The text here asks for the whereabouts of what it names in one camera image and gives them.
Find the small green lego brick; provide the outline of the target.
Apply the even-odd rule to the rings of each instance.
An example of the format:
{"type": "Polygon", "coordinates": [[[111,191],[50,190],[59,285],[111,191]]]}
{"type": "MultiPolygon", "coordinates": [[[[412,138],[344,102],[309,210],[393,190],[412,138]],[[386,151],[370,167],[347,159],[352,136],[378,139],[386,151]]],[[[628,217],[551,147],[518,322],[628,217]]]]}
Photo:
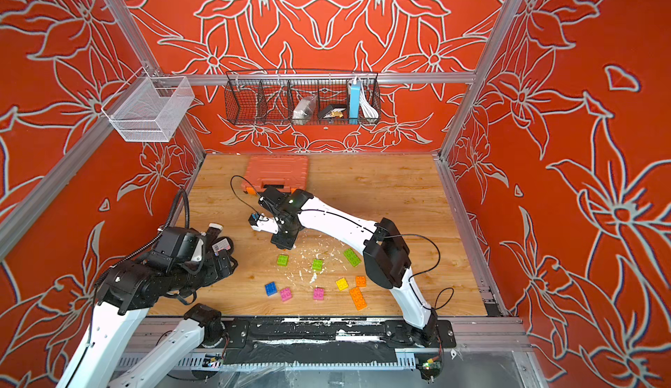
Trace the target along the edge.
{"type": "Polygon", "coordinates": [[[280,254],[277,258],[277,265],[286,267],[288,265],[288,255],[280,254]]]}
{"type": "Polygon", "coordinates": [[[314,259],[312,262],[312,269],[316,272],[321,272],[323,270],[323,260],[314,259]]]}

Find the yellow lego brick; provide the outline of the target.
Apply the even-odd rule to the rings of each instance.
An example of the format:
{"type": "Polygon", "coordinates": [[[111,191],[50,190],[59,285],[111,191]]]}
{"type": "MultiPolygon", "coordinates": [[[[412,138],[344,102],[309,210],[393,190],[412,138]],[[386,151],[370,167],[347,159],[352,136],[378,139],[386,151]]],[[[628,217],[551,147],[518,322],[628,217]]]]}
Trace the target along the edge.
{"type": "Polygon", "coordinates": [[[341,278],[337,280],[337,288],[339,291],[344,291],[349,288],[349,283],[346,281],[345,278],[341,278]]]}

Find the long green lego brick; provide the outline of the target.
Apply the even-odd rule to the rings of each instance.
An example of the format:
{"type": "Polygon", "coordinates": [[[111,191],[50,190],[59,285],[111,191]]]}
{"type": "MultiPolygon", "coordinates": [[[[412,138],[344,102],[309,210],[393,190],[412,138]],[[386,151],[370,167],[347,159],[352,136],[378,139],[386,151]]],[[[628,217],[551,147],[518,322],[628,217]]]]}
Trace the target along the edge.
{"type": "Polygon", "coordinates": [[[352,248],[347,248],[344,251],[344,257],[346,258],[347,262],[349,262],[351,267],[357,267],[362,262],[352,248]]]}

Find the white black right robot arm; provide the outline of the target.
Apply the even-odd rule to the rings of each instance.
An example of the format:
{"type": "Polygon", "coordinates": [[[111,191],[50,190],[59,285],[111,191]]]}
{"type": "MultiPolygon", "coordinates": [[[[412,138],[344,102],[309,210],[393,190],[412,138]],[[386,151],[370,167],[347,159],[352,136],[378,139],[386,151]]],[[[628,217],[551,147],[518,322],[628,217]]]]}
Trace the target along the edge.
{"type": "Polygon", "coordinates": [[[260,193],[259,205],[267,213],[253,213],[248,222],[256,232],[269,233],[277,248],[292,250],[305,229],[337,239],[363,258],[366,275],[373,283],[390,291],[405,325],[421,344],[438,338],[439,308],[422,295],[416,281],[420,273],[412,270],[405,234],[389,218],[364,220],[301,189],[285,193],[268,188],[260,193]]]}

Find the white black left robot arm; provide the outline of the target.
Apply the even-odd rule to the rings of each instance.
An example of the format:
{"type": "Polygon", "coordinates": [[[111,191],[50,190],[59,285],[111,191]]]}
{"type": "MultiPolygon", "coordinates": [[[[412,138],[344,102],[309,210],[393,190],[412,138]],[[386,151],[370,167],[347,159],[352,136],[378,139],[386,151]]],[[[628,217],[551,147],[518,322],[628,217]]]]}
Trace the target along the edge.
{"type": "Polygon", "coordinates": [[[197,302],[197,292],[231,276],[234,244],[211,223],[204,232],[167,222],[146,246],[123,258],[96,282],[85,336],[64,370],[60,387],[155,387],[198,347],[226,347],[222,314],[197,302]],[[115,370],[150,309],[161,298],[188,306],[174,330],[120,376],[115,370]]]}

